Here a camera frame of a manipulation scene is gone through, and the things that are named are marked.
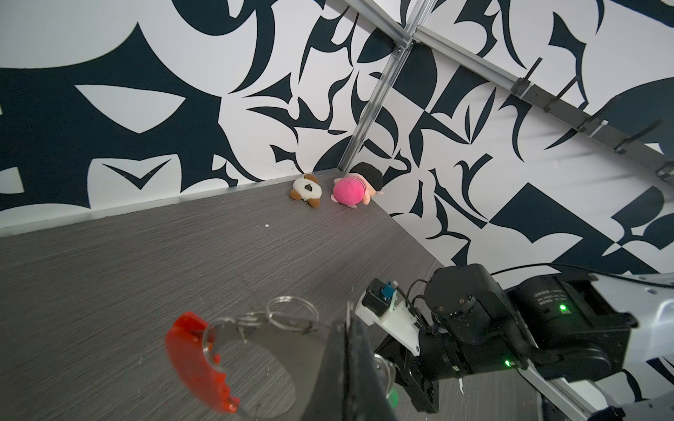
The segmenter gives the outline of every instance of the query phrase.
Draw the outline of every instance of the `red object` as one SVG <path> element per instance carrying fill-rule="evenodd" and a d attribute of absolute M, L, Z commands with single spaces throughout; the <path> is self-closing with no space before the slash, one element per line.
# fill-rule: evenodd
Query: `red object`
<path fill-rule="evenodd" d="M 164 339 L 166 353 L 190 392 L 210 409 L 234 414 L 241 400 L 230 396 L 230 388 L 224 382 L 227 375 L 215 371 L 204 357 L 202 335 L 207 326 L 191 311 L 178 317 Z"/>

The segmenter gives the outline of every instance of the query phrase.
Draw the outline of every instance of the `gray floor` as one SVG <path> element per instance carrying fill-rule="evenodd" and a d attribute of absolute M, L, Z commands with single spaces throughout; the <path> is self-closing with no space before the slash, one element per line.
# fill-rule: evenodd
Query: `gray floor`
<path fill-rule="evenodd" d="M 181 313 L 209 320 L 295 295 L 330 322 L 372 278 L 407 286 L 439 267 L 375 203 L 348 209 L 330 201 L 331 179 L 321 185 L 318 209 L 292 201 L 286 183 L 0 238 L 0 419 L 238 418 L 209 412 L 173 372 L 163 337 Z M 384 336 L 369 333 L 375 345 Z M 292 395 L 260 350 L 230 357 L 244 401 Z M 466 378 L 463 393 L 443 382 L 437 415 L 416 413 L 400 390 L 400 420 L 537 418 L 515 371 Z M 268 406 L 259 415 L 283 405 Z"/>

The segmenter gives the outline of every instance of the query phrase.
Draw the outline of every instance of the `plush toy's brown ear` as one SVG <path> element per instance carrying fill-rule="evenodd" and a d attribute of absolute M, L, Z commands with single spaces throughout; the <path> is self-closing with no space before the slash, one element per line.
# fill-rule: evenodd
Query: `plush toy's brown ear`
<path fill-rule="evenodd" d="M 304 178 L 307 179 L 307 180 L 311 180 L 315 183 L 318 183 L 318 179 L 313 174 L 304 174 Z"/>

